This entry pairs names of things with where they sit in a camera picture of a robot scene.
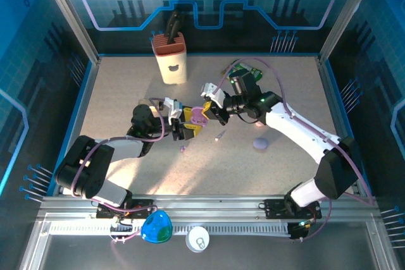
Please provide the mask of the cream knife block brown top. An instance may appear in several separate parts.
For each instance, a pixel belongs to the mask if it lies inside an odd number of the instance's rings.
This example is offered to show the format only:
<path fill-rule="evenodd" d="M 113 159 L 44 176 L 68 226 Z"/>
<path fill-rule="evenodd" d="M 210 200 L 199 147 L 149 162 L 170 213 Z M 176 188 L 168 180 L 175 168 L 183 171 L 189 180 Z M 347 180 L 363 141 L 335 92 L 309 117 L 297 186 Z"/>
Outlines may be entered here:
<path fill-rule="evenodd" d="M 153 53 L 165 84 L 176 85 L 187 81 L 187 48 L 181 32 L 168 44 L 164 34 L 155 35 L 151 42 Z"/>

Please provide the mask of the aluminium frame post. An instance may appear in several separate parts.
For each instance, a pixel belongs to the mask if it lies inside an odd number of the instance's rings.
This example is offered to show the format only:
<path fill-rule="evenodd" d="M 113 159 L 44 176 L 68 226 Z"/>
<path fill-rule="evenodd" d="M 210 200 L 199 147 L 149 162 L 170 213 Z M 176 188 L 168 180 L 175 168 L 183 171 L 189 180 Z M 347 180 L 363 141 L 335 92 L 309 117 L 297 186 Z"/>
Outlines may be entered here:
<path fill-rule="evenodd" d="M 327 59 L 331 55 L 333 49 L 337 45 L 339 39 L 341 38 L 344 30 L 348 26 L 351 18 L 359 8 L 362 0 L 347 0 L 340 11 L 336 22 L 334 23 L 329 35 L 327 36 L 323 47 L 319 53 L 319 64 L 323 65 L 326 63 Z"/>
<path fill-rule="evenodd" d="M 92 64 L 97 65 L 99 63 L 98 52 L 72 2 L 70 0 L 55 1 L 88 59 Z"/>

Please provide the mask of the lavender earbud charging case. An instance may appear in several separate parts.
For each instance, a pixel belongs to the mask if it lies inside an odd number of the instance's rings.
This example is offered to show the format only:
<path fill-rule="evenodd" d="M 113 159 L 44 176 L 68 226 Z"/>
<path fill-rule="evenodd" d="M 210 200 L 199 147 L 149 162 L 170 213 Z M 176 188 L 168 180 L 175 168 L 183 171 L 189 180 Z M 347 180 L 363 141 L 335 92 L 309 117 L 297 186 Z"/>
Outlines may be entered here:
<path fill-rule="evenodd" d="M 255 138 L 252 142 L 253 147 L 257 150 L 266 150 L 269 146 L 269 142 L 265 138 Z"/>

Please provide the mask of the purple earbud charging case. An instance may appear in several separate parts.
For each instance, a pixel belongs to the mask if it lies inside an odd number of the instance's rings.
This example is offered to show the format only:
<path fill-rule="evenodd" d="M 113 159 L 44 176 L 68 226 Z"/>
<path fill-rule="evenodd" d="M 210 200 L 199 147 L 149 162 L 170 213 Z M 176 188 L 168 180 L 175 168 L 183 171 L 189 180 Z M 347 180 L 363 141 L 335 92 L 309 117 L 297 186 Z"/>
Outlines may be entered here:
<path fill-rule="evenodd" d="M 193 107 L 191 109 L 190 122 L 193 125 L 206 126 L 208 124 L 208 119 L 203 114 L 203 109 L 203 107 Z"/>

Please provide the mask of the aluminium frame rail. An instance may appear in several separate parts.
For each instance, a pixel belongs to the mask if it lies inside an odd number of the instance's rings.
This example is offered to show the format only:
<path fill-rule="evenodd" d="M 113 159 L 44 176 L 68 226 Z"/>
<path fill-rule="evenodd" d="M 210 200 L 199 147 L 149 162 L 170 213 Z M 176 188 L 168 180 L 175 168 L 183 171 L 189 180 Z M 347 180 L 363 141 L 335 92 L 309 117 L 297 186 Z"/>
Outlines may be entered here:
<path fill-rule="evenodd" d="M 173 223 L 261 223 L 266 222 L 259 203 L 265 199 L 280 199 L 280 195 L 141 195 L 136 199 L 151 199 L 165 211 Z M 332 202 L 320 203 L 322 218 L 330 223 L 371 222 L 381 219 L 377 205 L 368 206 L 342 196 Z M 46 197 L 37 213 L 38 220 L 94 219 L 97 207 L 85 199 L 67 195 Z"/>

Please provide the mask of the white round cap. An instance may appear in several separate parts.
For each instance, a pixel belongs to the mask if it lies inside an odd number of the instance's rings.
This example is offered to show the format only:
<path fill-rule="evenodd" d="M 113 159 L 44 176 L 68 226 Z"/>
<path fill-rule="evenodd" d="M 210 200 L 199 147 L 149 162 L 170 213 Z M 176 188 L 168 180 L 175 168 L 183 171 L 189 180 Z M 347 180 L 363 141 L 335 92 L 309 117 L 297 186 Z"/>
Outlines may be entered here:
<path fill-rule="evenodd" d="M 187 248 L 194 253 L 201 253 L 209 245 L 210 237 L 206 228 L 202 226 L 193 227 L 185 237 Z"/>

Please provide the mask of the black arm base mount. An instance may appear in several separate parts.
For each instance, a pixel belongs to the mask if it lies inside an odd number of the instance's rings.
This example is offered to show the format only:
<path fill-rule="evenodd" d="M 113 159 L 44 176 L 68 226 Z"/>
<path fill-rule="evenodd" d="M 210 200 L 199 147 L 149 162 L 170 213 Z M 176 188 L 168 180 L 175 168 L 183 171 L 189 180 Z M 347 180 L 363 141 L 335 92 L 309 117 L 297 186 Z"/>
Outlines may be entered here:
<path fill-rule="evenodd" d="M 321 219 L 320 204 L 313 202 L 306 207 L 295 207 L 285 203 L 284 199 L 266 199 L 258 204 L 265 212 L 266 219 Z"/>
<path fill-rule="evenodd" d="M 120 206 L 122 209 L 139 209 L 147 207 L 136 212 L 121 212 L 112 210 L 102 204 L 97 205 L 96 218 L 98 219 L 113 219 L 114 217 L 124 219 L 146 219 L 153 211 L 152 207 L 154 201 L 152 199 L 133 199 L 131 202 L 126 202 Z"/>

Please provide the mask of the green snack packet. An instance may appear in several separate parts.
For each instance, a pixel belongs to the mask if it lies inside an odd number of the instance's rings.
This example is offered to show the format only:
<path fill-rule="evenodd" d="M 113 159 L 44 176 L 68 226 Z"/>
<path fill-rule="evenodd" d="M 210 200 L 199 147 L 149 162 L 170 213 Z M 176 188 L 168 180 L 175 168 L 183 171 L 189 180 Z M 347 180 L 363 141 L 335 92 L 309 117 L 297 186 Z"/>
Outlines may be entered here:
<path fill-rule="evenodd" d="M 221 72 L 221 78 L 226 76 L 225 79 L 232 82 L 236 79 L 244 78 L 247 73 L 250 73 L 256 82 L 263 77 L 263 72 L 259 68 L 245 62 L 237 63 L 237 59 L 235 59 Z"/>

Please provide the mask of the blue translucent plastic shell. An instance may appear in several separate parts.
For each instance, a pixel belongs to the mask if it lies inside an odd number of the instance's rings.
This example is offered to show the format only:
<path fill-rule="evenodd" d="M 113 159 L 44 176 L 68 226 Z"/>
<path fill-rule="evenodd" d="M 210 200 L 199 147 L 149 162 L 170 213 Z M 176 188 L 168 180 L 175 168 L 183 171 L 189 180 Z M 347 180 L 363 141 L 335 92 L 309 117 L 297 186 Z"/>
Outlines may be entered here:
<path fill-rule="evenodd" d="M 140 235 L 149 243 L 165 243 L 173 234 L 173 225 L 165 211 L 157 210 L 147 217 L 142 225 Z"/>

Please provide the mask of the black handled knife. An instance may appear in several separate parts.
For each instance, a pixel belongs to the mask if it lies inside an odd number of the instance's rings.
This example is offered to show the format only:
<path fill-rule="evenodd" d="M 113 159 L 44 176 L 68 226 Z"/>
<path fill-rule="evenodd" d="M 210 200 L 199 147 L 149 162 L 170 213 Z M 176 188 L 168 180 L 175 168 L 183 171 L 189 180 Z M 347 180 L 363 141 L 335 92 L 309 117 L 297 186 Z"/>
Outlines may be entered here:
<path fill-rule="evenodd" d="M 167 44 L 173 44 L 175 38 L 178 36 L 178 32 L 182 26 L 182 15 L 179 11 L 175 10 L 166 25 L 165 37 L 167 38 Z"/>

